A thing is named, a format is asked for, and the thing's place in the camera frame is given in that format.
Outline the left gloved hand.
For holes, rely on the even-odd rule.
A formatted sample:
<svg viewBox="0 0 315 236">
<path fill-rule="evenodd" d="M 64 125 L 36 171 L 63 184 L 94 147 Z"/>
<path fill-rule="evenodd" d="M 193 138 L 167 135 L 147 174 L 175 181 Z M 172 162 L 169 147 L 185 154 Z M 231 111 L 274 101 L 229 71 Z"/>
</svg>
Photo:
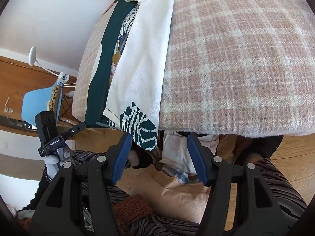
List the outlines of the left gloved hand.
<svg viewBox="0 0 315 236">
<path fill-rule="evenodd" d="M 68 145 L 65 145 L 64 147 L 59 148 L 56 154 L 44 157 L 46 175 L 49 180 L 53 180 L 60 167 L 62 167 L 65 162 L 72 161 L 72 156 L 72 150 Z"/>
</svg>

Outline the left forearm black sleeve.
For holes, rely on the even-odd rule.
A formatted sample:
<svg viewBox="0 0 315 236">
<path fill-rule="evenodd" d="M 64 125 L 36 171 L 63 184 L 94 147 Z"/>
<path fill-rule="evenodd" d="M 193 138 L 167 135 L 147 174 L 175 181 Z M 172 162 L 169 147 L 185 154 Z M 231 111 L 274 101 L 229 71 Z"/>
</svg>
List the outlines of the left forearm black sleeve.
<svg viewBox="0 0 315 236">
<path fill-rule="evenodd" d="M 49 178 L 47 175 L 47 168 L 45 167 L 43 169 L 42 178 L 38 184 L 37 191 L 34 194 L 34 198 L 31 199 L 30 203 L 27 206 L 23 207 L 22 210 L 35 210 L 51 181 L 51 178 Z"/>
</svg>

